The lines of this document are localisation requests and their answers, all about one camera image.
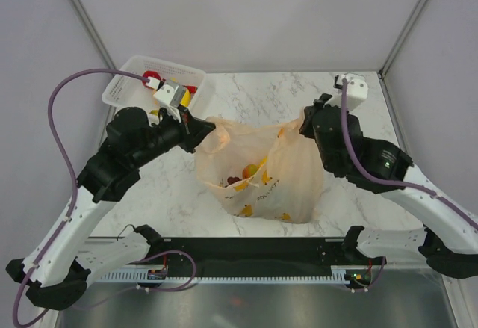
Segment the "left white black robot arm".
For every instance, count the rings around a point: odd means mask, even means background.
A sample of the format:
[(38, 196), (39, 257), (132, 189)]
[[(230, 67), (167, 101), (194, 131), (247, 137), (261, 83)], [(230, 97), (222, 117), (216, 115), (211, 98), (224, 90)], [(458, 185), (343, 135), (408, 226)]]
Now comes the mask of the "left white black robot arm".
[(67, 309), (107, 273), (142, 260), (147, 264), (161, 260), (161, 236), (148, 225), (106, 247), (80, 251), (102, 218), (140, 180), (142, 166), (175, 146), (193, 153), (216, 128), (185, 107), (180, 107), (178, 117), (164, 108), (160, 112), (161, 121), (151, 124), (141, 108), (118, 111), (99, 151), (74, 179), (72, 201), (55, 226), (33, 253), (8, 263), (7, 273), (34, 306)]

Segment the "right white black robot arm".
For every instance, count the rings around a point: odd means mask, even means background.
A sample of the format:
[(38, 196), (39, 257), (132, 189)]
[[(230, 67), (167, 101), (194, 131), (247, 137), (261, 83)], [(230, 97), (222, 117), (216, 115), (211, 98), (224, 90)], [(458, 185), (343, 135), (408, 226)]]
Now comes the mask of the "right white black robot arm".
[(325, 171), (404, 208), (419, 229), (381, 231), (351, 226), (341, 246), (350, 264), (423, 262), (454, 278), (477, 276), (477, 216), (458, 207), (395, 144), (365, 137), (358, 117), (329, 105), (323, 94), (304, 108), (299, 132), (317, 144)]

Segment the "fake orange mango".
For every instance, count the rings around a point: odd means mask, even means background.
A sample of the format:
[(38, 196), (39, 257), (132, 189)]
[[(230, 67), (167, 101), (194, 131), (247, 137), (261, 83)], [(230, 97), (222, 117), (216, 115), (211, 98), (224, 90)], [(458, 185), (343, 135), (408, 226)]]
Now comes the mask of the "fake orange mango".
[(251, 178), (252, 176), (254, 176), (258, 172), (260, 167), (261, 167), (260, 165), (256, 165), (256, 164), (246, 165), (242, 170), (242, 178), (243, 179)]

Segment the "peach banana-print plastic bag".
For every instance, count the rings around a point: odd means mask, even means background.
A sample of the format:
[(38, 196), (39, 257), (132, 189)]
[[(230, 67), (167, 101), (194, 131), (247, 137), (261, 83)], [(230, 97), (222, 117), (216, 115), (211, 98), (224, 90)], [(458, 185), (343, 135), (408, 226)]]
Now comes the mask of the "peach banana-print plastic bag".
[[(197, 179), (230, 215), (308, 223), (323, 192), (324, 169), (314, 140), (299, 133), (304, 116), (255, 128), (209, 117), (216, 125), (196, 148)], [(260, 165), (249, 179), (248, 164)], [(230, 176), (240, 182), (227, 185)]]

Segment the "fake dark red grapes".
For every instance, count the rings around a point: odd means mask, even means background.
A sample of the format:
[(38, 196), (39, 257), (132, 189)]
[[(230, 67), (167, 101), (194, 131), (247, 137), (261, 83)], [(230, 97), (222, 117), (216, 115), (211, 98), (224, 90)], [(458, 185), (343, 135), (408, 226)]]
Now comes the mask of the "fake dark red grapes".
[(241, 177), (237, 177), (237, 176), (230, 176), (227, 178), (227, 185), (233, 185), (235, 184), (236, 182), (240, 182), (242, 180)]

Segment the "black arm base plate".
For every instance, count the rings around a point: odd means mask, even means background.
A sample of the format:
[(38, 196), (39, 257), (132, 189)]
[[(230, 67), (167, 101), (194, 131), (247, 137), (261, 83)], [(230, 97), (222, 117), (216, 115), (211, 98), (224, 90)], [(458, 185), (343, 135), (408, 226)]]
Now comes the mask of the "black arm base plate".
[(173, 276), (189, 277), (190, 261), (196, 275), (229, 276), (322, 276), (333, 266), (381, 265), (380, 257), (369, 259), (358, 252), (346, 252), (342, 238), (163, 238), (152, 246), (148, 256), (167, 254), (167, 267)]

